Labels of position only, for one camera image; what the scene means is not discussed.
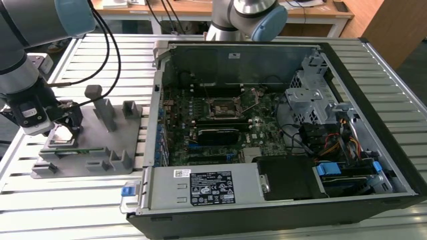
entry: robotic arm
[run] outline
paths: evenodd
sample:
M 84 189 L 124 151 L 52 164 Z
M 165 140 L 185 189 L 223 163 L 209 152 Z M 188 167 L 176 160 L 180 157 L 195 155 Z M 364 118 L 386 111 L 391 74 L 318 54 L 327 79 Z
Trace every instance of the robotic arm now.
M 53 121 L 77 126 L 80 109 L 64 111 L 69 105 L 45 87 L 24 49 L 85 34 L 95 26 L 87 0 L 0 0 L 0 94 L 28 135 L 45 133 Z
M 207 40 L 271 41 L 280 33 L 287 10 L 277 0 L 215 0 Z M 0 97 L 27 135 L 45 133 L 55 123 L 80 130 L 81 111 L 59 101 L 45 85 L 25 48 L 79 36 L 95 29 L 88 0 L 0 0 Z
M 208 41 L 244 41 L 245 35 L 256 42 L 273 40 L 288 18 L 277 0 L 215 0 Z

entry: green circuit board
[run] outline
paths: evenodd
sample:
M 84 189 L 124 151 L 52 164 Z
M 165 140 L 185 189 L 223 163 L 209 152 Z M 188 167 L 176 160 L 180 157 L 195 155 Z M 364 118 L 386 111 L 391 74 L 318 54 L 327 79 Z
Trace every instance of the green circuit board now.
M 257 101 L 252 95 L 255 91 L 260 95 Z M 281 94 L 263 93 L 253 87 L 244 88 L 244 94 L 236 104 L 240 112 L 232 113 L 227 108 L 229 97 L 195 97 L 188 89 L 165 91 L 163 106 L 169 153 L 168 166 L 195 165 L 197 162 L 193 162 L 192 158 L 215 156 L 227 156 L 227 163 L 244 163 L 244 148 L 260 148 L 263 156 L 285 155 L 288 153 L 287 146 L 273 115 Z M 225 108 L 217 108 L 217 115 L 243 118 L 251 122 L 251 125 L 247 131 L 239 132 L 235 144 L 203 146 L 197 144 L 196 136 L 200 128 L 195 127 L 192 123 L 215 117 L 209 110 L 212 111 L 212 104 L 216 103 L 225 106 Z M 215 161 L 205 160 L 203 164 L 215 164 Z

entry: power supply label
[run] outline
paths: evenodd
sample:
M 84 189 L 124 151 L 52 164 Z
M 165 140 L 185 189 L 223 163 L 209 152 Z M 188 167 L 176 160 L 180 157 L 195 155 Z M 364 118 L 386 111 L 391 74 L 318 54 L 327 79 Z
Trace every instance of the power supply label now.
M 189 199 L 193 206 L 235 204 L 232 172 L 191 173 Z

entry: black wire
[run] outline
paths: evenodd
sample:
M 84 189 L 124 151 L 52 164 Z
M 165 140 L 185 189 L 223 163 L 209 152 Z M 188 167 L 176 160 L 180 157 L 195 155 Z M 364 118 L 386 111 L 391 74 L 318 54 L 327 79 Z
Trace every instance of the black wire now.
M 171 10 L 172 10 L 173 15 L 175 15 L 175 18 L 176 18 L 176 21 L 177 21 L 177 24 L 179 24 L 179 27 L 180 27 L 181 33 L 183 33 L 183 34 L 185 34 L 185 32 L 187 32 L 187 31 L 185 31 L 185 30 L 184 30 L 184 28 L 183 28 L 181 21 L 180 21 L 180 19 L 179 19 L 179 16 L 176 15 L 176 12 L 175 12 L 175 10 L 173 10 L 173 7 L 172 7 L 172 5 L 171 5 L 171 2 L 169 2 L 169 0 L 165 0 L 165 2 L 167 2 L 167 4 L 168 4 L 168 6 L 169 6 Z
M 301 8 L 301 12 L 304 13 L 304 24 L 301 25 L 300 28 L 300 35 L 303 36 L 304 34 L 304 27 L 305 27 L 305 23 L 307 23 L 307 14 L 305 14 L 305 8 L 307 6 L 303 6 L 297 1 L 295 1 L 297 3 L 299 6 L 292 5 L 288 0 L 285 0 L 287 4 L 289 4 L 293 8 Z
M 277 104 L 275 105 L 275 121 L 276 121 L 276 124 L 279 125 L 279 118 L 277 118 L 277 112 L 279 112 L 279 104 L 280 104 L 280 99 L 284 97 L 285 95 L 285 92 L 281 94 L 279 100 L 277 100 Z M 283 134 L 289 138 L 292 139 L 304 149 L 304 151 L 309 154 L 309 155 L 315 155 L 315 152 L 309 149 L 309 147 L 301 142 L 299 141 L 295 137 L 291 136 L 291 134 L 287 133 L 287 131 L 283 129 L 283 127 L 279 125 L 280 129 L 281 129 L 281 132 Z
M 81 79 L 81 80 L 79 80 L 79 81 L 75 81 L 75 82 L 71 82 L 71 83 L 69 83 L 69 86 L 71 86 L 71 85 L 80 84 L 80 83 L 85 82 L 87 80 L 92 79 L 92 78 L 101 72 L 101 70 L 104 69 L 105 64 L 107 64 L 107 62 L 108 62 L 109 50 L 111 50 L 111 48 L 109 48 L 108 35 L 107 35 L 107 32 L 105 32 L 105 28 L 104 28 L 104 26 L 103 26 L 103 23 L 101 23 L 101 21 L 100 21 L 100 18 L 99 18 L 96 15 L 93 15 L 93 17 L 95 17 L 95 20 L 96 20 L 96 22 L 97 22 L 97 25 L 99 25 L 99 27 L 100 27 L 100 29 L 101 29 L 101 32 L 104 33 L 104 37 L 105 37 L 105 42 L 107 42 L 107 54 L 105 54 L 105 59 L 104 59 L 104 62 L 101 63 L 101 65 L 100 65 L 99 69 L 96 70 L 96 72 L 93 72 L 93 74 L 92 74 L 91 76 L 85 77 L 84 79 Z
M 157 24 L 160 25 L 160 28 L 163 29 L 163 31 L 165 31 L 165 33 L 168 33 L 168 34 L 172 34 L 172 32 L 169 32 L 168 30 L 165 30 L 165 28 L 161 26 L 161 23 L 160 23 L 156 15 L 155 15 L 155 12 L 153 12 L 152 5 L 151 5 L 151 3 L 149 3 L 149 0 L 147 0 L 147 6 L 148 6 L 148 9 L 149 9 L 151 15 L 152 15 L 155 21 L 157 22 Z
M 79 103 L 79 104 L 73 105 L 71 108 L 79 108 L 79 107 L 87 105 L 87 104 L 93 103 L 97 100 L 105 98 L 108 96 L 108 94 L 113 91 L 113 89 L 115 89 L 115 87 L 117 85 L 119 79 L 120 79 L 120 74 L 121 74 L 121 57 L 120 57 L 120 50 L 119 50 L 119 45 L 117 45 L 117 42 L 116 42 L 116 38 L 113 36 L 112 30 L 109 29 L 109 27 L 108 27 L 108 25 L 107 25 L 101 15 L 100 15 L 100 13 L 96 11 L 91 0 L 88 0 L 88 2 L 89 2 L 89 7 L 91 7 L 91 10 L 92 10 L 92 13 L 97 16 L 103 26 L 105 27 L 107 32 L 108 32 L 109 37 L 111 37 L 111 40 L 112 40 L 112 43 L 113 43 L 113 47 L 115 47 L 115 51 L 116 51 L 116 55 L 117 55 L 117 74 L 115 76 L 115 80 L 113 80 L 113 83 L 112 83 L 108 91 L 101 96 L 99 96 L 99 97 L 96 97 L 96 98 L 93 98 L 93 99 L 91 99 L 88 101 L 84 101 L 83 103 Z
M 168 20 L 169 20 L 169 22 L 171 22 L 172 32 L 176 32 L 176 31 L 175 31 L 173 22 L 172 22 L 172 18 L 171 18 L 171 14 L 169 14 L 169 11 L 168 11 L 168 8 L 167 8 L 167 5 L 165 5 L 165 2 L 164 2 L 164 0 L 160 0 L 160 2 L 161 2 L 161 5 L 163 5 L 163 8 L 164 8 L 165 14 L 167 14 L 167 16 L 168 16 Z

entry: metal screw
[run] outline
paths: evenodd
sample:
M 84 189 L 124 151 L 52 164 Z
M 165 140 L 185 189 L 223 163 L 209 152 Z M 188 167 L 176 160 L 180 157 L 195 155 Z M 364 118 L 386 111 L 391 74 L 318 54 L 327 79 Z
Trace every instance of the metal screw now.
M 263 193 L 268 193 L 268 187 L 265 186 L 265 184 L 260 185 L 260 189 Z

